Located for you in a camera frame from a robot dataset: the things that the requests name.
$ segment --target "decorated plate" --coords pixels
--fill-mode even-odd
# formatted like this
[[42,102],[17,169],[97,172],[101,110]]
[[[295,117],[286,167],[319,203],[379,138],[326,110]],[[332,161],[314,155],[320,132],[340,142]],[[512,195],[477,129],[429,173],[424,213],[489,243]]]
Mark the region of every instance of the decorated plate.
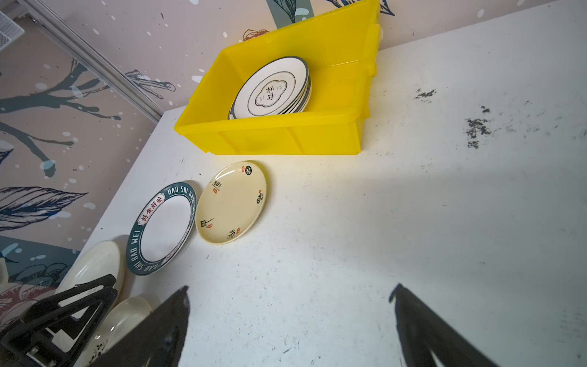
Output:
[[251,162],[231,164],[206,186],[195,214],[203,239],[214,245],[236,240],[259,217],[267,195],[265,175]]
[[151,305],[142,297],[131,297],[119,303],[106,315],[83,352],[83,366],[92,363],[106,353],[132,329],[153,312]]
[[163,268],[180,250],[194,226],[194,189],[184,182],[171,184],[149,200],[129,235],[126,265],[137,275]]
[[277,59],[254,73],[234,101],[234,117],[278,115],[302,93],[308,80],[308,66],[301,58]]

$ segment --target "white table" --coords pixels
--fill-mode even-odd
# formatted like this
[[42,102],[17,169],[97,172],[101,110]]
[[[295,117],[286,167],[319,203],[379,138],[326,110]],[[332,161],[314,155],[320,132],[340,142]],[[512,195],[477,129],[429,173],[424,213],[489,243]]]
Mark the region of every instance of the white table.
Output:
[[[381,51],[357,156],[204,154],[169,111],[86,247],[126,245],[165,185],[199,195],[252,159],[269,187],[250,232],[215,247],[194,229],[127,277],[125,296],[190,286],[181,366],[400,366],[398,282],[502,366],[584,366],[586,15],[564,0]],[[478,118],[491,134],[469,148]]]

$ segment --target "dark stain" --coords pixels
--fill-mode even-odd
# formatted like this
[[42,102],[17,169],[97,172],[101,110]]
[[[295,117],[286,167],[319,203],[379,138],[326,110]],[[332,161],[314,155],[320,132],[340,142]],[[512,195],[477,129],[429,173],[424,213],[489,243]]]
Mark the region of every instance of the dark stain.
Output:
[[428,98],[428,97],[432,97],[435,94],[436,94],[436,89],[433,89],[429,92],[420,93],[419,95],[416,96],[415,99]]
[[477,136],[491,134],[491,130],[485,125],[489,123],[489,120],[466,119],[465,121],[468,123],[469,126],[469,129],[466,131],[469,140],[469,142],[467,143],[467,147],[479,149],[479,141],[477,140]]

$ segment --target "plate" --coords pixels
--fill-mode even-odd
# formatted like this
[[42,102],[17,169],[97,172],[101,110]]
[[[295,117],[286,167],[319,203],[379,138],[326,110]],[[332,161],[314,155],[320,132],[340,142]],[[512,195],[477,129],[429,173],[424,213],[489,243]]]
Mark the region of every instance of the plate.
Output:
[[162,188],[147,202],[129,235],[126,265],[137,275],[163,268],[194,227],[194,189],[185,182]]
[[214,245],[236,240],[257,220],[266,195],[265,175],[256,164],[243,161],[221,170],[200,197],[195,213],[200,236]]
[[122,301],[102,321],[94,336],[83,352],[84,363],[87,366],[94,359],[106,353],[118,343],[126,334],[140,324],[153,312],[151,305],[142,297],[131,297]]
[[[124,266],[122,266],[123,259],[120,249],[114,241],[102,241],[90,247],[85,251],[74,263],[67,275],[63,278],[55,294],[67,291],[79,284],[84,284],[104,275],[112,274],[116,278],[114,288],[120,293],[122,283],[124,281]],[[92,294],[102,289],[102,286],[89,289],[83,293],[77,294],[74,297],[64,299],[59,303],[61,307],[69,305],[83,297]],[[73,317],[79,319],[87,308],[76,312]],[[57,331],[53,334],[53,343],[61,350],[67,352],[71,349],[76,339],[72,339],[63,330]]]
[[278,115],[299,97],[308,80],[308,66],[296,56],[270,62],[242,86],[234,101],[234,117]]

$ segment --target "floral wallpaper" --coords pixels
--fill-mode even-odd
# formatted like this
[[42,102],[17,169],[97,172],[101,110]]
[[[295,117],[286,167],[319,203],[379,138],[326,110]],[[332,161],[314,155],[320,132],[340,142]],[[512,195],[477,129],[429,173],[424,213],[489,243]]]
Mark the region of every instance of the floral wallpaper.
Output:
[[[275,29],[360,0],[45,0],[121,72],[157,75],[176,89],[164,110],[184,106],[218,53]],[[379,0],[380,47],[482,22],[550,0]],[[344,34],[333,35],[344,37]]]
[[[27,19],[0,54],[0,329],[52,294],[155,124]],[[157,100],[176,86],[135,68]]]

